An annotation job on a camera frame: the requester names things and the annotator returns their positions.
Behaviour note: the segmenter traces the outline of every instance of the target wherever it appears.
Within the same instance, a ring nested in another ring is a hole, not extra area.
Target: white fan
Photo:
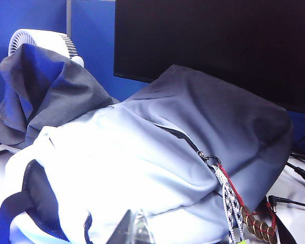
[[[19,29],[10,39],[8,56],[25,43],[57,52],[84,67],[83,59],[78,56],[75,45],[66,34],[39,29]]]

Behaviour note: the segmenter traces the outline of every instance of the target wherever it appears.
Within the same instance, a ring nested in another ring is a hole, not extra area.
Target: cable
[[[292,152],[290,152],[290,154],[289,154],[290,156],[292,156],[292,157],[294,157],[294,158],[296,158],[297,160],[305,160],[305,155],[303,155],[303,154],[300,154],[300,153],[298,153],[298,152],[294,152],[294,151],[292,151]]]

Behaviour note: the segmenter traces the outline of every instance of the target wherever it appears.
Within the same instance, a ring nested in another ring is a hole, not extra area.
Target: zipper
[[[34,165],[34,163],[37,162],[36,160],[32,160],[30,161],[25,169],[25,173],[24,173],[24,178],[23,178],[23,183],[22,183],[22,191],[27,191],[27,183],[28,183],[28,176],[31,173],[32,167]],[[32,216],[32,220],[35,222],[35,224],[45,233],[57,238],[57,239],[61,239],[61,240],[65,240],[68,241],[68,238],[66,237],[66,235],[64,233],[56,233],[54,230],[51,230],[49,227],[47,227],[43,221],[41,219],[39,219],[35,214],[31,214],[30,216]]]
[[[214,169],[212,168],[209,164],[208,164],[208,160],[209,159],[216,159],[218,164],[221,164],[219,158],[217,158],[216,156],[205,156],[204,153],[202,151],[199,150],[199,148],[197,147],[196,144],[194,144],[194,142],[183,132],[181,131],[177,131],[175,129],[171,129],[171,128],[167,128],[167,127],[163,127],[161,125],[157,125],[154,124],[157,127],[163,129],[164,131],[167,131],[169,133],[171,133],[172,135],[176,136],[179,139],[184,139],[188,145],[199,155],[199,157],[203,160],[203,162],[208,166],[209,169]]]

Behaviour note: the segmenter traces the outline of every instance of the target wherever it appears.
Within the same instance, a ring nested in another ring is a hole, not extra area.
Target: white desk
[[[12,154],[7,152],[0,155],[0,205],[3,201],[3,182],[5,175],[5,165]],[[289,162],[294,166],[299,166],[305,169],[305,164],[296,160],[289,159]],[[291,200],[305,203],[305,181],[296,174],[288,166],[280,175],[279,179],[270,189],[268,195],[275,195],[279,197],[289,198]],[[277,204],[277,215],[289,229],[298,244],[305,244],[305,208],[293,204]],[[265,243],[258,241],[253,235],[246,230],[246,236],[250,239],[251,244]],[[11,241],[17,244],[31,244],[16,226],[11,228]]]

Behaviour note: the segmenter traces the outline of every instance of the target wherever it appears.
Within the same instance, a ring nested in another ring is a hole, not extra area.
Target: black strap
[[[22,191],[7,197],[0,207],[0,244],[10,244],[10,225],[13,219],[34,207],[28,192]]]
[[[295,241],[294,237],[291,235],[287,227],[279,219],[278,215],[276,215],[276,220],[277,220],[277,228],[278,228],[280,243],[297,244],[297,242]]]

